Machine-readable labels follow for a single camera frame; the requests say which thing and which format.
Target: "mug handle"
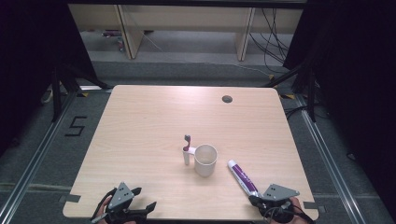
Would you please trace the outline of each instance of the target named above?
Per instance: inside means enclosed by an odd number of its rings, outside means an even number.
[[[190,164],[190,155],[195,155],[196,149],[197,149],[196,147],[189,147],[188,151],[183,150],[184,163],[186,165]]]

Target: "toothpaste tube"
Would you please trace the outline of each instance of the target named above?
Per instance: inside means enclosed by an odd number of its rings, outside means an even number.
[[[231,173],[233,173],[235,179],[238,181],[239,185],[248,196],[254,195],[256,197],[261,197],[259,191],[256,189],[256,186],[254,186],[253,182],[251,182],[248,176],[242,171],[241,167],[239,167],[235,161],[228,161],[228,167],[230,168]]]

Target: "white mug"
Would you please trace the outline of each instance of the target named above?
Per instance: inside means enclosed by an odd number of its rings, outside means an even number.
[[[213,146],[203,144],[198,147],[189,147],[188,151],[183,150],[186,165],[190,164],[190,155],[194,156],[194,168],[198,175],[207,177],[213,174],[218,159],[218,151]]]

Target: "gray floor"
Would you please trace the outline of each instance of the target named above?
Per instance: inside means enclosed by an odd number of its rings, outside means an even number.
[[[116,37],[102,37],[102,31],[81,32],[92,59],[97,76],[110,85],[203,85],[258,87],[287,70],[281,64],[264,56],[253,42],[249,42],[247,57],[236,60],[233,34],[193,32],[153,32],[142,42],[137,58],[129,60],[119,50]],[[291,35],[281,35],[288,45]],[[90,83],[80,80],[81,85]],[[290,93],[292,80],[276,89]],[[32,183],[24,195],[11,223],[87,223],[87,219],[70,219],[63,216],[64,203],[78,174],[79,166],[91,142],[96,125],[106,106],[109,93],[90,93],[77,97],[60,124]],[[281,99],[284,108],[297,107],[296,100]],[[328,117],[326,109],[316,108],[317,125],[345,181],[352,191],[367,223],[394,223],[376,195],[370,181],[359,165],[346,157],[347,144]],[[20,180],[25,167],[35,154],[50,126],[51,104],[38,108],[21,133],[21,144],[9,149],[0,158],[0,204],[4,204],[14,185]],[[80,137],[67,137],[75,130],[69,128],[75,116],[86,116],[78,125],[85,126]],[[289,119],[289,125],[298,148],[309,185],[320,207],[318,222],[352,223],[334,183],[318,153],[301,112]]]

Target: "wooden table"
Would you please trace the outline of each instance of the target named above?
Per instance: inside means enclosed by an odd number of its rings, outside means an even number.
[[[229,95],[231,103],[222,97]],[[219,157],[203,178],[186,166],[191,145],[211,144]],[[262,220],[227,167],[235,160],[261,193],[275,183],[313,202],[278,95],[273,89],[117,86],[70,192],[67,217],[90,217],[103,196],[124,181],[141,187],[132,208],[157,202],[150,219]],[[313,219],[318,211],[304,209]]]

